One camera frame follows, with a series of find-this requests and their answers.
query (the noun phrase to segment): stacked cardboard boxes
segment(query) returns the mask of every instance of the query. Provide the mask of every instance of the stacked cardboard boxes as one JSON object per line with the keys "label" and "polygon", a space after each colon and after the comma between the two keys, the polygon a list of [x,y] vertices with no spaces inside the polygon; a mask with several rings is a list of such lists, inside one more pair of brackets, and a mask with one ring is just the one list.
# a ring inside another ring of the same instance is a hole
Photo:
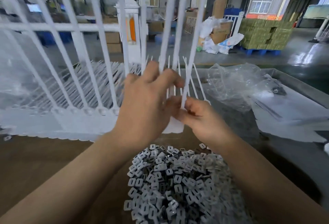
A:
{"label": "stacked cardboard boxes", "polygon": [[243,19],[239,32],[245,37],[241,46],[246,49],[283,50],[292,32],[293,22]]}
{"label": "stacked cardboard boxes", "polygon": [[[103,16],[104,24],[118,23],[117,17]],[[109,53],[122,53],[120,34],[118,32],[106,32],[105,33],[107,49]]]}

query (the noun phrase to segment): pile of plastic clips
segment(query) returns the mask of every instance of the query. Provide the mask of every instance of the pile of plastic clips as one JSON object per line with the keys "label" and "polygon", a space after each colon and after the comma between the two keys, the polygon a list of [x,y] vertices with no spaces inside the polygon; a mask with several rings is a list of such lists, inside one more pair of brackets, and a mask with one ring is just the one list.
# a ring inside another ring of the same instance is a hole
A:
{"label": "pile of plastic clips", "polygon": [[257,222],[223,158],[197,152],[151,144],[134,157],[124,210],[137,224]]}

